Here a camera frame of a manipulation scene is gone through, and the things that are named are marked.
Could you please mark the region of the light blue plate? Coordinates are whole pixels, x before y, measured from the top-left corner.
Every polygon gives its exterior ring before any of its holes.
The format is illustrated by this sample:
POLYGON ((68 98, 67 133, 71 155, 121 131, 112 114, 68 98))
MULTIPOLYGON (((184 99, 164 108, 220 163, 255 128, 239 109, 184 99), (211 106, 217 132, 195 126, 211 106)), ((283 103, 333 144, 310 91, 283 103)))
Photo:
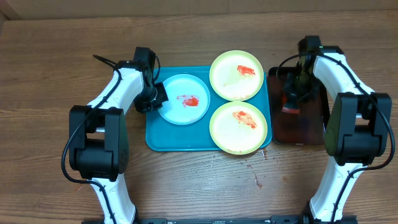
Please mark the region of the light blue plate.
POLYGON ((172 124, 192 124, 201 119, 210 106, 210 91, 196 76, 177 74, 163 82, 168 100, 158 109, 172 124))

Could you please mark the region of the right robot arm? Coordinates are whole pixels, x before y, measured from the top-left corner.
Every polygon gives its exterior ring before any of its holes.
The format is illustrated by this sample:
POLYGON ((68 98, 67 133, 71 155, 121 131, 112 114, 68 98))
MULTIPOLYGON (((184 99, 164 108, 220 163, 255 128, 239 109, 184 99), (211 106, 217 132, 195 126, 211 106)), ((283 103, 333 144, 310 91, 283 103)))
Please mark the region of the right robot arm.
POLYGON ((395 146, 389 123, 392 100, 365 85, 346 62, 339 47, 300 47, 297 70, 287 75, 285 113, 297 114, 299 102, 323 86, 335 102, 324 133, 329 156, 321 184, 310 199, 312 223, 345 223, 343 207, 358 177, 367 170, 382 169, 394 157, 372 166, 390 142, 395 146))

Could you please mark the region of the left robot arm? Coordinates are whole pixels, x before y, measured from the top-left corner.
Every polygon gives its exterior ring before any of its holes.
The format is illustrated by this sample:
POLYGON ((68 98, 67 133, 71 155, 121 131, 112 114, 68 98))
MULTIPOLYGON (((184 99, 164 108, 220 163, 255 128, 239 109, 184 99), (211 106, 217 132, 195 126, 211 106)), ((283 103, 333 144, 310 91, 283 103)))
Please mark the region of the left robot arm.
POLYGON ((134 223, 136 207, 129 197, 124 173, 129 161, 126 113, 158 109, 167 100, 157 82, 157 57, 118 63, 103 57, 112 79, 86 106, 75 105, 69 113, 69 138, 61 167, 70 181, 90 185, 104 213, 103 223, 134 223))

